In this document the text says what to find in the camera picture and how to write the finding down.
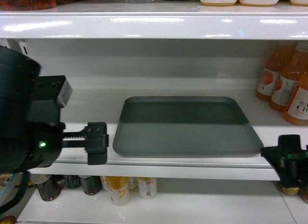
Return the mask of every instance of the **baking tray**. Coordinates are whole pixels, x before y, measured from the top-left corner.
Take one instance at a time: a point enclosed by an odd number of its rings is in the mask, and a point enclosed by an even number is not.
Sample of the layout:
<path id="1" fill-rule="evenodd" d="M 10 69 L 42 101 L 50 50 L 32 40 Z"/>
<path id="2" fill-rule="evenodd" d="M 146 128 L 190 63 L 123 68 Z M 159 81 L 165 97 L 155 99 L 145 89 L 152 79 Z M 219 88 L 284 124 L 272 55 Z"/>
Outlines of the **baking tray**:
<path id="1" fill-rule="evenodd" d="M 263 147 L 238 104 L 221 96 L 131 97 L 115 133 L 123 157 L 252 157 Z"/>

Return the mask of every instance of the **orange juice bottle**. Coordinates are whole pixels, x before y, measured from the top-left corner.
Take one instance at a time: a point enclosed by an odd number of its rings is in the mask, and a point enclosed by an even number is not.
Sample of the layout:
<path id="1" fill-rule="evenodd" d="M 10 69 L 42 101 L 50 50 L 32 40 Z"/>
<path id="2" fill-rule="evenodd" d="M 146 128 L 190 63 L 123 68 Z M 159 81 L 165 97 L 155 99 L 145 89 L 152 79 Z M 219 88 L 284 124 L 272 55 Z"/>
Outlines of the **orange juice bottle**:
<path id="1" fill-rule="evenodd" d="M 308 72 L 299 78 L 283 118 L 294 125 L 308 124 Z"/>
<path id="2" fill-rule="evenodd" d="M 116 206 L 124 206 L 129 200 L 129 177 L 106 176 L 111 202 Z"/>
<path id="3" fill-rule="evenodd" d="M 267 59 L 256 92 L 256 97 L 260 100 L 270 101 L 282 69 L 290 62 L 293 56 L 294 44 L 295 42 L 293 41 L 278 42 L 274 54 Z"/>
<path id="4" fill-rule="evenodd" d="M 291 62 L 282 70 L 269 103 L 276 111 L 283 112 L 291 99 L 299 78 L 308 66 L 308 42 L 299 42 Z"/>

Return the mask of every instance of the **white shelf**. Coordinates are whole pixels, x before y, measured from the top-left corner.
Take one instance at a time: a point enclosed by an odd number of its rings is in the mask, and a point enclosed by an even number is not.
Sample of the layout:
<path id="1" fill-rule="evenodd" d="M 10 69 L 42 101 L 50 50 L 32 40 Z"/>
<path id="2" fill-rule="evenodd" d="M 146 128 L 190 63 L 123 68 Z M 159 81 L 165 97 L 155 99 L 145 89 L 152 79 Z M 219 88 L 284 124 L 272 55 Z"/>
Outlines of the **white shelf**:
<path id="1" fill-rule="evenodd" d="M 250 158 L 124 158 L 112 149 L 125 99 L 137 95 L 224 95 L 236 100 L 256 130 L 264 146 L 276 146 L 278 136 L 301 135 L 302 148 L 308 144 L 308 127 L 298 127 L 283 120 L 266 102 L 258 100 L 254 91 L 206 90 L 75 90 L 69 105 L 63 109 L 68 131 L 79 131 L 87 121 L 105 121 L 110 134 L 108 162 L 88 166 L 82 149 L 63 149 L 56 163 L 49 168 L 33 169 L 33 173 L 127 175 L 166 178 L 279 180 L 274 169 L 260 154 Z"/>
<path id="2" fill-rule="evenodd" d="M 0 12 L 0 38 L 306 40 L 306 7 L 206 7 L 198 0 L 129 4 L 92 0 L 35 12 Z"/>
<path id="3" fill-rule="evenodd" d="M 158 178 L 152 199 L 131 191 L 129 202 L 114 206 L 108 193 L 94 196 L 64 188 L 54 201 L 36 191 L 18 218 L 21 224 L 295 224 L 272 182 Z"/>

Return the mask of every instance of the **robotic arm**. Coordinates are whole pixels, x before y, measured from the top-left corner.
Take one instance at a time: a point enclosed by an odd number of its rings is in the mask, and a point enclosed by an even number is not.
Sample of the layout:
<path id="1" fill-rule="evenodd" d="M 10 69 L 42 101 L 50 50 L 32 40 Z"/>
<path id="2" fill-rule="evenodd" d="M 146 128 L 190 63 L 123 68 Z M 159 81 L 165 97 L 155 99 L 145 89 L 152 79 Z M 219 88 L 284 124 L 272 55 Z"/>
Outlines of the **robotic arm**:
<path id="1" fill-rule="evenodd" d="M 80 132 L 64 132 L 60 109 L 66 106 L 72 88 L 65 76 L 39 77 L 39 71 L 34 60 L 0 46 L 0 174 L 24 173 L 20 190 L 0 207 L 0 213 L 23 197 L 27 170 L 50 166 L 63 147 L 85 148 L 89 165 L 107 162 L 106 124 L 88 123 Z"/>

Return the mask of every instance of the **bottle cap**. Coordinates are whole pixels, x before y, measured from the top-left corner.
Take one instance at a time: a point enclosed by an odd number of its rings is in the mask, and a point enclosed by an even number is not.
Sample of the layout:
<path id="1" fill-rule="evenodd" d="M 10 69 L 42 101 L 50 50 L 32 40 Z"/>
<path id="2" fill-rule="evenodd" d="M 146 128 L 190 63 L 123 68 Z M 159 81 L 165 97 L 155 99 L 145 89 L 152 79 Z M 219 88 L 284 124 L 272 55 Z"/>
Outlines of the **bottle cap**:
<path id="1" fill-rule="evenodd" d="M 91 176 L 89 176 L 89 175 L 78 175 L 78 177 L 83 178 L 83 179 L 86 179 L 86 178 L 89 178 L 89 177 L 91 177 Z"/>
<path id="2" fill-rule="evenodd" d="M 308 41 L 301 41 L 296 46 L 298 52 L 308 53 Z"/>
<path id="3" fill-rule="evenodd" d="M 43 184 L 47 182 L 51 178 L 50 174 L 31 174 L 30 180 L 34 184 Z"/>

